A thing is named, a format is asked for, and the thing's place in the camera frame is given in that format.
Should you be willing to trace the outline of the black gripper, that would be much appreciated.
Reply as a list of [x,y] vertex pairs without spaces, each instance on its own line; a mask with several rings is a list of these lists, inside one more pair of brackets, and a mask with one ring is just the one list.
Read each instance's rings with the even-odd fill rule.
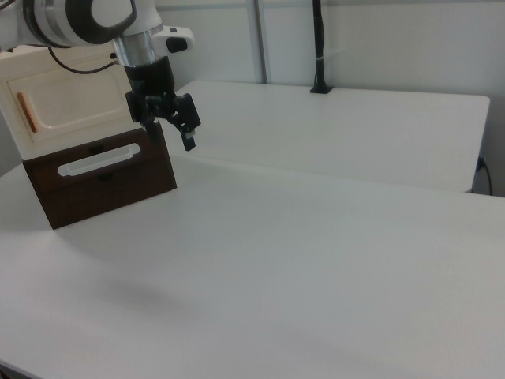
[[193,150],[200,116],[190,94],[176,97],[169,58],[124,69],[131,86],[125,94],[131,119],[140,123],[151,142],[158,142],[159,123],[155,117],[167,118],[179,131],[184,149]]

